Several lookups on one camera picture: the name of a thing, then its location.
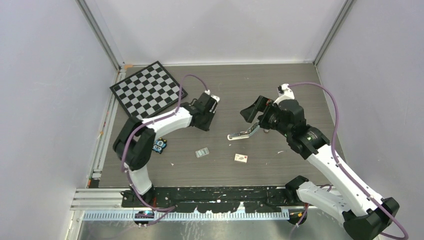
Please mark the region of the small white staple box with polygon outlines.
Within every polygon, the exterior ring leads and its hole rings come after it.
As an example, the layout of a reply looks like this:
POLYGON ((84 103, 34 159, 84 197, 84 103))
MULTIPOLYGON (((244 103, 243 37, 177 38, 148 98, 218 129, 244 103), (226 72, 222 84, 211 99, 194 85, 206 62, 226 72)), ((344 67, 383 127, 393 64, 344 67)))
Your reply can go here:
POLYGON ((243 154, 238 154, 236 153, 234 155, 234 161, 235 162, 240 162, 240 163, 247 163, 248 161, 248 156, 247 155, 243 155, 243 154))

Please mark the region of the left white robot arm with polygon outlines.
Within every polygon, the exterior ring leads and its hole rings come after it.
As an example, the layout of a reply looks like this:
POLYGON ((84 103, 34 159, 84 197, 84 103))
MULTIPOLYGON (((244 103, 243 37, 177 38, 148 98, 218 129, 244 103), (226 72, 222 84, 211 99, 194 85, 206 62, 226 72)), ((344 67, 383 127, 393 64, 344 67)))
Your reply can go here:
POLYGON ((144 119, 133 116, 125 122, 112 149, 121 161, 121 168, 127 170, 135 191, 134 200, 141 207, 148 207, 154 199, 147 163, 156 141, 188 127, 209 131, 219 101, 218 96, 205 91, 192 103, 180 103, 164 114, 144 119))

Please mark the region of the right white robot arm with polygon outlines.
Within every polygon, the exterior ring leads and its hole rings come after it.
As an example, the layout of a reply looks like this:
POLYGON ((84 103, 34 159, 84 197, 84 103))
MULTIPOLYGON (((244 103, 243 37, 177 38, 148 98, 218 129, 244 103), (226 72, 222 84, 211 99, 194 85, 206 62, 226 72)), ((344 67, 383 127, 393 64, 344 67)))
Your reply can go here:
POLYGON ((274 100, 259 96, 249 107, 240 111, 248 123, 258 116, 260 128, 276 130, 289 147, 316 167, 338 190, 327 192, 303 176, 297 176, 285 187, 285 198, 291 205, 311 204, 337 219, 354 240, 373 240, 381 234, 395 216, 400 205, 392 197, 383 198, 366 185, 332 152, 329 139, 317 128, 307 124, 304 109, 295 99, 274 100))

